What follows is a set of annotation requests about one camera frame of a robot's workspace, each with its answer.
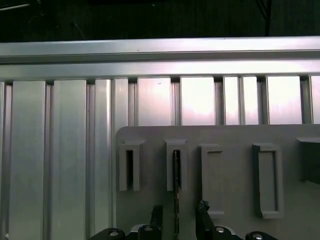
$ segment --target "rectangular slot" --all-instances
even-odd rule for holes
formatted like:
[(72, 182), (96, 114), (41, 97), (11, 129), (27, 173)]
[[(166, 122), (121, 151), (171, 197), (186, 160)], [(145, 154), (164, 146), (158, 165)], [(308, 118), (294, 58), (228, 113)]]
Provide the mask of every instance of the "rectangular slot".
[(128, 190), (133, 188), (134, 184), (134, 151), (126, 151), (126, 185)]
[(302, 124), (300, 78), (268, 76), (264, 84), (267, 124)]
[(119, 146), (118, 182), (120, 191), (140, 190), (140, 160), (143, 142), (128, 142)]
[(302, 107), (302, 122), (304, 124), (313, 123), (312, 100), (311, 100), (311, 79), (303, 77), (300, 81), (301, 91), (301, 107)]
[(211, 76), (180, 79), (181, 125), (215, 125), (215, 83)]
[(171, 126), (171, 80), (169, 77), (139, 77), (137, 80), (139, 126)]
[(168, 191), (174, 190), (174, 151), (179, 153), (179, 174), (180, 188), (182, 191), (188, 189), (188, 173), (187, 173), (187, 141), (185, 139), (170, 139), (166, 142), (166, 188)]
[(254, 210), (258, 217), (284, 217), (283, 173), (280, 148), (270, 143), (253, 144)]
[(41, 240), (46, 83), (14, 81), (12, 91), (10, 238)]
[(91, 130), (94, 135), (91, 139), (94, 139), (95, 234), (112, 226), (112, 85), (111, 79), (97, 79), (94, 85), (94, 125)]
[(242, 125), (258, 125), (258, 87), (257, 77), (245, 76), (239, 80), (240, 114)]
[(85, 239), (87, 83), (53, 88), (51, 239)]
[(225, 125), (240, 124), (240, 98), (238, 77), (227, 76), (223, 78), (223, 112)]
[(312, 123), (320, 124), (320, 76), (310, 77)]
[(208, 211), (212, 219), (224, 214), (222, 146), (206, 144), (201, 146), (202, 199), (209, 202)]

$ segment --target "reflective metal surface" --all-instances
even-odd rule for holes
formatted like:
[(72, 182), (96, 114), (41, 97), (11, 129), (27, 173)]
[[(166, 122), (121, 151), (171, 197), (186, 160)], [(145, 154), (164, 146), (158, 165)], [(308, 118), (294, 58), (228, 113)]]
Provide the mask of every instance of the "reflective metal surface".
[(213, 77), (181, 77), (181, 125), (215, 125)]
[(112, 81), (95, 81), (94, 233), (112, 225)]
[(142, 78), (138, 87), (138, 125), (170, 126), (171, 82), (170, 78)]
[[(128, 126), (128, 79), (116, 78), (112, 82), (112, 142), (116, 133), (122, 127)], [(116, 151), (118, 148), (112, 144), (112, 172), (116, 172)], [(112, 174), (112, 226), (116, 226), (116, 174)]]
[(43, 237), (45, 86), (13, 83), (9, 232), (14, 240)]
[(258, 88), (255, 76), (245, 76), (239, 79), (241, 124), (259, 124)]
[(0, 43), (0, 59), (14, 62), (17, 57), (20, 57), (20, 61), (21, 57), (23, 61), (28, 61), (26, 59), (28, 57), (33, 62), (40, 62), (46, 60), (46, 57), (50, 57), (51, 60), (58, 58), (61, 61), (68, 59), (66, 58), (68, 56), (74, 56), (87, 62), (103, 55), (107, 55), (110, 59), (120, 54), (128, 56), (169, 53), (179, 56), (183, 53), (192, 56), (192, 54), (219, 52), (233, 56), (262, 53), (266, 57), (268, 51), (273, 51), (273, 56), (294, 50), (299, 50), (300, 54), (304, 52), (310, 54), (320, 49), (319, 39), (318, 36), (306, 36)]
[(320, 124), (320, 76), (310, 77), (312, 123)]
[[(4, 141), (4, 123), (5, 123), (5, 104), (6, 104), (6, 94), (5, 94), (5, 83), (0, 83), (0, 173), (2, 173), (2, 164), (3, 164), (3, 157), (4, 157), (4, 148), (3, 148), (3, 141)], [(2, 186), (2, 178), (0, 177), (0, 186)]]
[(268, 76), (265, 82), (268, 124), (302, 124), (300, 78)]
[(320, 37), (0, 43), (0, 63), (2, 238), (116, 227), (124, 126), (320, 123)]
[(225, 125), (240, 124), (239, 83), (236, 76), (223, 78), (223, 120)]
[(55, 81), (51, 239), (86, 239), (86, 81)]
[(320, 60), (139, 61), (82, 64), (0, 65), (0, 81), (211, 75), (316, 75)]

